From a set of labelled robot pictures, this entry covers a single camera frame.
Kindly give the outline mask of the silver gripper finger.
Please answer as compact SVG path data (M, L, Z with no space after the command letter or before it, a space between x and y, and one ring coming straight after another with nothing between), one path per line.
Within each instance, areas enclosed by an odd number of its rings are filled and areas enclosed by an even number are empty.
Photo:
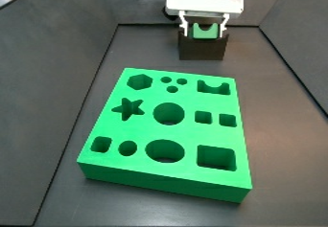
M183 30L183 36L187 37L188 36L188 21L186 19L186 12L184 11L179 11L178 12L178 17L180 19L179 27Z
M223 13L219 17L219 38L223 37L223 31L226 30L226 22L228 20L228 13Z

